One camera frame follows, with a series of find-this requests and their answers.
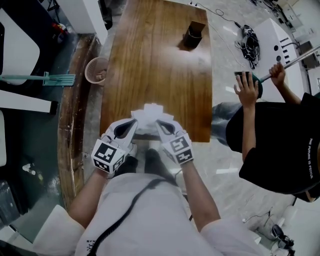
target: mop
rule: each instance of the mop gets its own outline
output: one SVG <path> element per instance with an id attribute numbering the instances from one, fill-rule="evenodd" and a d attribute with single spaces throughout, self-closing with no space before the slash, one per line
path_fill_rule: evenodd
<path id="1" fill-rule="evenodd" d="M 73 86 L 75 83 L 75 74 L 54 74 L 49 75 L 49 72 L 44 72 L 44 76 L 37 75 L 15 75 L 15 74 L 4 74 L 0 75 L 0 80 L 12 80 L 12 79 L 23 79 L 23 80 L 43 80 L 43 86 Z"/>
<path id="2" fill-rule="evenodd" d="M 291 67 L 292 65 L 298 63 L 299 61 L 304 60 L 305 58 L 309 57 L 310 55 L 312 55 L 313 53 L 315 53 L 316 50 L 318 50 L 320 48 L 320 45 L 316 46 L 315 48 L 312 48 L 310 50 L 308 50 L 307 52 L 305 52 L 304 54 L 302 54 L 301 56 L 295 58 L 293 61 L 287 63 L 286 65 L 283 66 L 284 69 L 287 69 L 289 67 Z M 234 75 L 237 76 L 239 75 L 242 81 L 242 72 L 234 72 Z M 249 72 L 245 72 L 245 76 L 246 76 L 246 80 L 249 79 Z M 266 80 L 268 80 L 269 78 L 271 78 L 271 74 L 267 74 L 266 76 L 262 77 L 262 78 L 257 78 L 257 76 L 255 74 L 252 73 L 252 80 L 253 80 L 253 84 L 255 84 L 256 81 L 258 81 L 258 89 L 259 89 L 259 95 L 258 95 L 258 99 L 261 98 L 262 96 L 262 92 L 263 92 L 263 87 L 262 87 L 262 83 Z"/>

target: wooden table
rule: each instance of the wooden table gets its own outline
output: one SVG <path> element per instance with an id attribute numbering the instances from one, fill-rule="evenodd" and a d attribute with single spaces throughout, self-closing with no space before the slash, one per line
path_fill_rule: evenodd
<path id="1" fill-rule="evenodd" d="M 206 24 L 196 49 L 181 41 L 191 21 Z M 128 0 L 105 78 L 100 134 L 145 103 L 163 105 L 194 142 L 209 142 L 211 46 L 206 11 L 165 0 Z"/>

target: mop handle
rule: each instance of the mop handle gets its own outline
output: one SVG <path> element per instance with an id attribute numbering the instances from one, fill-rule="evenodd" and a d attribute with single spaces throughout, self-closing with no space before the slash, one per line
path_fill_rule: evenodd
<path id="1" fill-rule="evenodd" d="M 314 54 L 315 51 L 318 50 L 319 48 L 320 48 L 320 44 L 318 46 L 316 46 L 315 48 L 308 50 L 307 52 L 305 52 L 304 54 L 302 54 L 298 58 L 295 58 L 293 61 L 290 61 L 289 63 L 285 64 L 283 66 L 283 68 L 287 69 L 287 68 L 291 67 L 292 65 L 296 64 L 297 62 L 304 60 L 306 57 L 309 57 L 310 55 Z M 271 75 L 267 74 L 266 76 L 264 76 L 260 79 L 260 82 L 263 83 L 264 81 L 268 80 L 269 78 L 271 78 Z"/>
<path id="2" fill-rule="evenodd" d="M 49 77 L 49 76 L 37 76 L 37 75 L 15 75 L 15 74 L 5 74 L 0 75 L 0 80 L 2 79 L 26 79 L 26 80 L 59 80 L 57 78 Z"/>

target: black strap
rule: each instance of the black strap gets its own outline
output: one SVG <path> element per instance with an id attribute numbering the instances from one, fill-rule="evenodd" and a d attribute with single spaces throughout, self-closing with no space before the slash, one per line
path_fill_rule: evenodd
<path id="1" fill-rule="evenodd" d="M 121 223 L 128 217 L 128 215 L 131 213 L 133 207 L 135 206 L 136 202 L 138 201 L 139 197 L 149 189 L 154 189 L 159 183 L 161 182 L 166 182 L 165 179 L 157 178 L 151 180 L 148 185 L 144 187 L 138 194 L 135 195 L 135 197 L 132 199 L 131 205 L 126 210 L 126 212 L 122 215 L 120 219 L 118 219 L 113 225 L 111 225 L 106 231 L 104 231 L 98 239 L 94 242 L 94 245 L 92 246 L 91 251 L 89 252 L 88 256 L 96 256 L 97 250 L 99 248 L 99 245 L 109 236 L 112 232 L 114 232 L 120 225 Z"/>

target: black t-shirt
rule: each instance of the black t-shirt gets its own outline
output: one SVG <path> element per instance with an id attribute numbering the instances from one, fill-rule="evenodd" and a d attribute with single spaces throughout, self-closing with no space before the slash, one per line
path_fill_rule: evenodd
<path id="1" fill-rule="evenodd" d="M 233 151 L 242 152 L 243 108 L 226 127 Z M 258 102 L 255 105 L 256 147 L 247 154 L 239 176 L 264 189 L 297 194 L 320 182 L 320 99 L 307 93 L 301 104 Z"/>

